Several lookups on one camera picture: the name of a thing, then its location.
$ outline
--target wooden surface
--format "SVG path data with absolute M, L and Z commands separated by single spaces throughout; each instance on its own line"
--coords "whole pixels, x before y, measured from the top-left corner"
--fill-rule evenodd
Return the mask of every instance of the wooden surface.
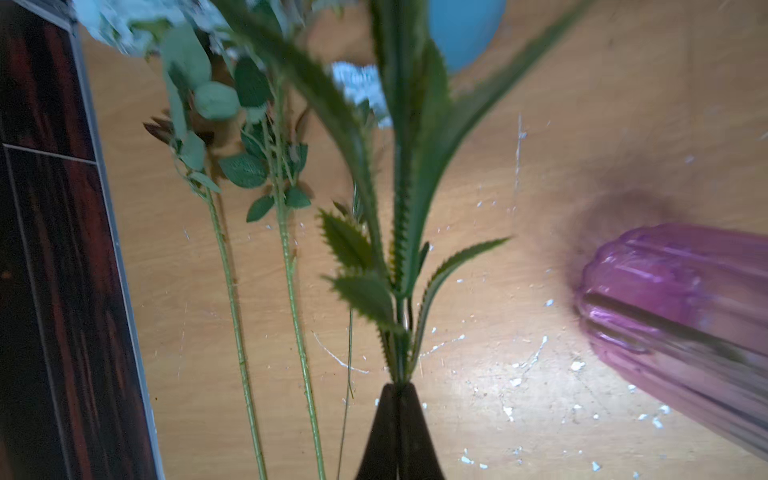
M 564 5 L 510 2 L 490 49 L 455 88 L 501 65 Z M 354 10 L 342 22 L 326 15 L 310 44 L 323 46 L 314 50 L 324 61 L 370 61 L 365 18 Z M 515 239 L 461 268 L 433 307 L 425 350 L 445 345 L 423 359 L 415 384 L 448 478 L 768 476 L 768 465 L 741 448 L 630 393 L 587 348 L 571 293 L 594 248 L 631 227 L 685 220 L 768 233 L 766 22 L 763 0 L 603 0 L 465 142 L 429 218 L 435 249 L 425 271 L 475 241 Z M 167 105 L 162 81 L 139 58 L 95 41 L 84 49 L 166 475 L 256 478 L 207 209 L 141 126 Z M 518 119 L 527 136 L 516 187 Z M 388 141 L 387 133 L 376 140 L 384 193 L 392 178 Z M 317 119 L 308 143 L 304 179 L 314 205 L 348 200 L 343 162 Z M 315 478 L 276 223 L 272 214 L 246 224 L 258 193 L 222 183 L 267 468 L 271 478 Z M 389 221 L 388 195 L 382 210 Z M 333 477 L 346 370 L 323 346 L 346 357 L 347 314 L 319 278 L 334 263 L 316 211 L 297 213 L 292 229 Z M 531 363 L 545 336 L 538 362 L 515 368 Z M 570 370 L 575 360 L 586 362 L 579 372 Z M 353 373 L 342 478 L 358 467 L 374 401 L 389 379 L 376 332 L 362 321 L 353 365 L 369 373 Z M 514 408 L 514 422 L 504 407 Z M 649 418 L 638 421 L 641 413 Z M 650 423 L 654 415 L 662 429 Z M 462 455 L 475 464 L 460 462 Z

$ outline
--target green stem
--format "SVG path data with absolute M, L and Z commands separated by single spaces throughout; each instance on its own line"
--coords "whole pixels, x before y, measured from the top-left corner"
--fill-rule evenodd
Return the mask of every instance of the green stem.
M 205 188 L 205 200 L 210 211 L 210 222 L 214 226 L 216 240 L 219 243 L 219 254 L 221 263 L 224 267 L 224 278 L 227 281 L 227 293 L 230 298 L 230 311 L 232 313 L 232 325 L 235 330 L 235 343 L 237 344 L 237 361 L 240 364 L 240 379 L 243 381 L 243 394 L 245 395 L 245 405 L 248 411 L 248 422 L 250 423 L 250 436 L 253 440 L 253 450 L 256 453 L 256 462 L 259 466 L 259 478 L 266 480 L 266 466 L 264 465 L 264 454 L 259 440 L 259 428 L 256 421 L 256 408 L 253 406 L 253 393 L 250 388 L 250 376 L 248 375 L 248 365 L 245 357 L 245 346 L 243 345 L 243 328 L 240 324 L 240 309 L 237 307 L 235 284 L 232 280 L 232 271 L 230 269 L 230 257 L 227 253 L 227 244 L 224 234 L 221 231 L 219 214 L 216 212 L 214 196 L 210 188 Z
M 346 356 L 346 399 L 344 400 L 344 421 L 341 425 L 341 446 L 339 447 L 339 467 L 336 469 L 336 480 L 341 476 L 341 459 L 344 453 L 344 434 L 346 433 L 346 415 L 349 413 L 349 394 L 352 392 L 352 309 L 349 310 L 349 352 Z
M 296 349 L 299 352 L 301 361 L 301 374 L 304 378 L 304 394 L 306 395 L 307 410 L 310 414 L 310 426 L 312 428 L 312 438 L 315 442 L 315 456 L 317 458 L 317 475 L 319 480 L 326 480 L 326 468 L 323 462 L 323 448 L 320 445 L 320 430 L 317 425 L 317 412 L 315 410 L 315 397 L 312 391 L 310 381 L 310 368 L 306 362 L 306 350 L 304 348 L 304 338 L 299 321 L 299 309 L 296 305 L 296 293 L 293 288 L 293 261 L 290 256 L 290 238 L 288 234 L 288 214 L 289 209 L 285 201 L 285 182 L 283 180 L 283 149 L 282 129 L 283 129 L 283 89 L 278 83 L 275 92 L 275 155 L 269 155 L 270 163 L 270 181 L 273 185 L 273 196 L 275 197 L 275 206 L 277 208 L 277 225 L 280 230 L 280 242 L 283 246 L 283 262 L 286 269 L 286 282 L 288 284 L 288 299 L 290 301 L 290 312 L 293 318 L 293 331 L 296 334 Z M 264 138 L 268 139 L 266 121 L 262 122 L 264 129 Z

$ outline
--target eucalyptus leaf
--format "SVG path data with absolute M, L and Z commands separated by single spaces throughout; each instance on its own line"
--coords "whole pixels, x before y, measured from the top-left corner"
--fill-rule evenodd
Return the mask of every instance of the eucalyptus leaf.
M 160 55 L 166 71 L 176 65 L 189 82 L 190 88 L 210 81 L 210 60 L 188 23 L 168 30 L 160 43 Z
M 200 185 L 203 185 L 204 187 L 210 188 L 211 190 L 213 190 L 217 194 L 221 193 L 221 189 L 219 188 L 219 186 L 216 185 L 216 183 L 210 177 L 208 177 L 206 174 L 204 174 L 203 172 L 192 172 L 189 175 L 189 178 L 191 180 L 195 180 L 196 182 L 199 182 Z
M 250 223 L 261 220 L 264 215 L 270 211 L 274 204 L 275 198 L 272 195 L 267 194 L 263 197 L 260 197 L 255 202 L 253 202 L 253 204 L 248 209 L 248 215 L 246 216 L 245 221 Z
M 234 77 L 237 97 L 244 107 L 261 108 L 272 101 L 270 81 L 251 57 L 242 57 L 237 61 Z
M 373 268 L 373 250 L 359 226 L 348 217 L 337 218 L 324 210 L 320 211 L 320 218 L 323 220 L 323 236 L 339 263 L 363 271 Z
M 422 338 L 424 337 L 424 330 L 426 328 L 427 316 L 429 315 L 429 308 L 432 306 L 432 301 L 435 299 L 440 286 L 448 279 L 451 273 L 455 272 L 465 262 L 475 258 L 481 253 L 487 252 L 490 249 L 496 248 L 499 245 L 507 242 L 508 238 L 499 238 L 497 240 L 490 240 L 488 242 L 478 243 L 471 247 L 455 253 L 452 257 L 448 258 L 443 264 L 432 274 L 432 278 L 429 279 L 427 287 L 424 290 L 424 298 L 422 299 L 422 308 L 419 311 L 419 322 L 416 325 L 416 334 L 414 335 L 413 350 L 411 353 L 411 364 L 409 366 L 409 375 L 413 372 L 416 365 L 416 360 L 419 359 L 419 350 L 422 347 Z
M 159 44 L 163 40 L 165 33 L 173 28 L 173 26 L 167 18 L 158 17 L 154 20 L 134 20 L 128 24 L 128 29 L 134 34 L 137 31 L 146 31 L 152 35 L 152 41 Z
M 209 81 L 195 89 L 194 106 L 197 113 L 208 120 L 226 120 L 240 110 L 235 89 L 218 81 Z
M 205 165 L 205 142 L 193 131 L 187 132 L 184 143 L 181 145 L 179 158 L 191 170 L 203 170 Z
M 290 187 L 286 192 L 286 205 L 288 207 L 295 209 L 307 208 L 311 204 L 312 201 L 298 184 Z
M 381 330 L 401 333 L 395 322 L 389 284 L 376 273 L 329 278 L 333 289 L 360 315 L 376 323 Z
M 279 35 L 264 28 L 258 19 L 254 19 L 247 12 L 241 2 L 213 0 L 213 3 L 232 29 L 250 40 L 257 55 L 276 65 L 280 73 L 296 86 L 326 125 L 358 185 L 375 262 L 381 272 L 386 272 L 368 147 L 362 133 L 362 125 L 347 106 L 341 92 L 328 78 L 322 66 L 311 61 Z
M 267 171 L 261 159 L 247 152 L 222 158 L 219 165 L 229 181 L 238 187 L 261 187 L 266 181 Z

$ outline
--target green leaf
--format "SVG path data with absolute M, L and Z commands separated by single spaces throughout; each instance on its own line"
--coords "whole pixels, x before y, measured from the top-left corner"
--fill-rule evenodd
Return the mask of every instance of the green leaf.
M 260 107 L 248 107 L 245 109 L 245 121 L 249 124 L 258 124 L 266 117 L 266 105 Z
M 193 131 L 187 132 L 187 138 L 181 146 L 179 158 L 191 170 L 203 170 L 205 165 L 205 142 Z
M 163 80 L 165 80 L 165 89 L 168 94 L 170 119 L 174 124 L 174 134 L 176 138 L 179 138 L 187 131 L 187 112 L 184 108 L 184 101 L 181 99 L 179 89 L 167 71 L 163 72 Z
M 322 66 L 311 61 L 279 35 L 264 28 L 258 19 L 248 14 L 238 0 L 213 2 L 232 29 L 250 40 L 257 55 L 279 68 L 280 73 L 301 92 L 325 124 L 360 190 L 362 210 L 370 232 L 375 262 L 380 272 L 386 272 L 370 153 L 362 133 L 362 125 Z
M 267 212 L 270 211 L 270 208 L 275 204 L 275 198 L 272 195 L 264 195 L 263 197 L 259 198 L 248 209 L 248 215 L 245 217 L 245 221 L 250 222 L 257 222 L 261 220 L 264 215 L 266 215 Z
M 208 177 L 208 176 L 207 176 L 206 174 L 204 174 L 203 172 L 192 172 L 192 173 L 189 175 L 189 178 L 190 178 L 191 180 L 195 180 L 196 182 L 199 182 L 199 183 L 200 183 L 200 185 L 203 185 L 204 187 L 208 187 L 208 188 L 210 188 L 211 190 L 213 190 L 213 191 L 214 191 L 214 192 L 216 192 L 217 194 L 220 194 L 220 193 L 221 193 L 221 189 L 219 188 L 219 186 L 218 186 L 218 185 L 216 185 L 216 183 L 214 183 L 214 181 L 213 181 L 213 180 L 211 180 L 211 178 L 210 178 L 210 177 Z
M 264 185 L 267 172 L 262 161 L 247 152 L 219 161 L 224 175 L 238 187 L 256 188 Z
M 329 278 L 333 289 L 358 314 L 384 331 L 402 332 L 395 322 L 389 282 L 374 272 Z
M 244 107 L 258 108 L 272 101 L 270 81 L 251 57 L 243 57 L 237 61 L 234 77 L 237 97 Z
M 422 338 L 424 337 L 424 330 L 427 324 L 427 316 L 429 315 L 429 307 L 432 306 L 432 301 L 437 295 L 437 291 L 446 279 L 455 272 L 462 264 L 478 256 L 480 253 L 487 252 L 492 248 L 496 248 L 499 245 L 505 243 L 509 238 L 499 238 L 497 240 L 490 240 L 488 242 L 478 243 L 471 247 L 455 253 L 453 257 L 448 258 L 443 264 L 432 274 L 432 278 L 429 279 L 427 287 L 424 290 L 424 298 L 422 300 L 422 308 L 419 311 L 419 323 L 416 326 L 416 334 L 414 336 L 413 351 L 411 352 L 411 363 L 409 366 L 409 375 L 413 372 L 416 366 L 416 360 L 419 359 L 419 350 L 422 348 Z
M 137 31 L 149 32 L 152 35 L 152 41 L 155 43 L 160 43 L 165 36 L 165 32 L 171 28 L 173 28 L 173 24 L 165 17 L 158 17 L 154 20 L 133 21 L 128 24 L 128 29 L 131 33 L 135 34 Z
M 349 216 L 349 208 L 347 208 L 345 204 L 341 204 L 340 202 L 337 202 L 337 201 L 335 201 L 335 200 L 334 200 L 334 201 L 333 201 L 333 205 L 334 205 L 334 207 L 336 207 L 336 209 L 337 209 L 337 210 L 338 210 L 338 211 L 339 211 L 339 212 L 340 212 L 340 213 L 341 213 L 341 214 L 342 214 L 344 217 L 348 217 L 348 216 Z
M 445 169 L 458 146 L 488 110 L 514 86 L 555 42 L 574 24 L 593 0 L 581 0 L 563 14 L 544 33 L 518 53 L 500 72 L 482 82 L 475 91 L 459 98 L 445 113 L 434 118 L 429 131 L 423 131 L 415 153 L 414 170 L 408 199 L 410 211 L 407 229 L 401 236 L 404 252 L 404 294 L 412 295 L 419 271 L 419 245 L 432 198 Z
M 323 220 L 323 235 L 339 263 L 347 268 L 371 270 L 373 250 L 360 227 L 324 210 L 320 211 L 320 217 Z
M 164 69 L 176 65 L 191 88 L 210 81 L 210 60 L 192 25 L 185 23 L 168 30 L 160 44 L 160 55 Z
M 209 81 L 195 89 L 194 107 L 203 118 L 226 120 L 237 115 L 240 102 L 234 88 L 217 81 Z
M 299 185 L 294 185 L 286 192 L 286 205 L 291 208 L 307 208 L 312 202 Z

